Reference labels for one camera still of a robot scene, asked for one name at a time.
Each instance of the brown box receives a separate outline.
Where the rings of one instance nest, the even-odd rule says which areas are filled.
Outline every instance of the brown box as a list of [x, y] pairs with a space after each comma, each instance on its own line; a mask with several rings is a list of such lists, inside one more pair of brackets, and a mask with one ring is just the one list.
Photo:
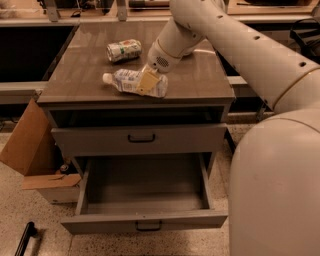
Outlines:
[[32, 99], [0, 153], [0, 161], [24, 175], [22, 189], [39, 191], [50, 203], [77, 202], [79, 174], [56, 175], [51, 126]]

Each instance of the box flap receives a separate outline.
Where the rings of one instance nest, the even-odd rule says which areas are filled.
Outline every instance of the box flap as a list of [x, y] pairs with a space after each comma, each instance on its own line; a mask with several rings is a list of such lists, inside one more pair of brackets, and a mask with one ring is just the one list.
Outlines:
[[54, 173], [55, 142], [51, 126], [33, 99], [3, 148], [0, 161], [22, 175]]
[[22, 189], [74, 187], [80, 180], [81, 176], [79, 174], [26, 176], [22, 182]]

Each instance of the speckled floor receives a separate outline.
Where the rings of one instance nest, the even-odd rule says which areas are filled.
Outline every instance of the speckled floor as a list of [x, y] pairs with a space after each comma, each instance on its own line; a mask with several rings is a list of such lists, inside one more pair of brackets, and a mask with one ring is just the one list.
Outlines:
[[[229, 130], [237, 143], [252, 126], [231, 116]], [[0, 151], [14, 125], [0, 132]], [[215, 208], [228, 209], [228, 181], [232, 154], [225, 141], [218, 152], [209, 184]], [[31, 238], [25, 255], [229, 255], [229, 222], [221, 229], [172, 232], [71, 235], [60, 219], [74, 214], [76, 204], [49, 204], [37, 191], [21, 190], [22, 176], [0, 162], [0, 255], [14, 255], [29, 221], [39, 237]]]

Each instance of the soda can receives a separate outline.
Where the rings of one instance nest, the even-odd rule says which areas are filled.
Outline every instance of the soda can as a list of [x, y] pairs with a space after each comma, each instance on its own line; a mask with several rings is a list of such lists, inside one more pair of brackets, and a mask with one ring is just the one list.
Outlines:
[[120, 60], [130, 60], [139, 57], [142, 48], [138, 40], [128, 39], [118, 43], [108, 44], [106, 52], [109, 61], [118, 62]]

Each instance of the drawer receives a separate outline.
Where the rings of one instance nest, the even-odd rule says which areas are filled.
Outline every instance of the drawer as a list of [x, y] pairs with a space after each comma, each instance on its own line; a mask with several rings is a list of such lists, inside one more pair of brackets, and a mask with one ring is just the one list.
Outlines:
[[62, 220], [72, 234], [221, 227], [201, 154], [90, 158], [76, 215]]
[[64, 156], [105, 156], [215, 152], [225, 124], [54, 128]]

